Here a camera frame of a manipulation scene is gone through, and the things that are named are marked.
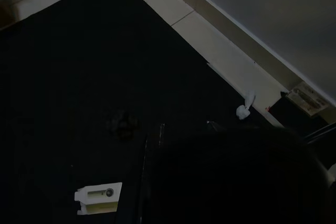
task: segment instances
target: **black mat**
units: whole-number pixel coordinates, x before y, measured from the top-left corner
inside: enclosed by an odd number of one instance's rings
[[[206,120],[268,126],[254,109],[237,120],[242,97],[143,0],[62,0],[2,31],[0,49],[13,222],[133,223],[140,149],[160,123],[167,142]],[[118,108],[140,121],[129,142],[106,128]],[[76,215],[76,189],[120,181],[117,214]]]

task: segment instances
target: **white plastic piece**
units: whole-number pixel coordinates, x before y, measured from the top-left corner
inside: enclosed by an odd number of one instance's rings
[[[249,109],[252,106],[255,97],[256,95],[253,90],[247,92],[246,97],[245,97],[245,106],[241,105],[236,110],[236,115],[240,120],[245,119],[251,114]]]
[[[75,201],[79,201],[81,210],[77,215],[93,215],[116,212],[122,183],[86,186],[75,192]]]

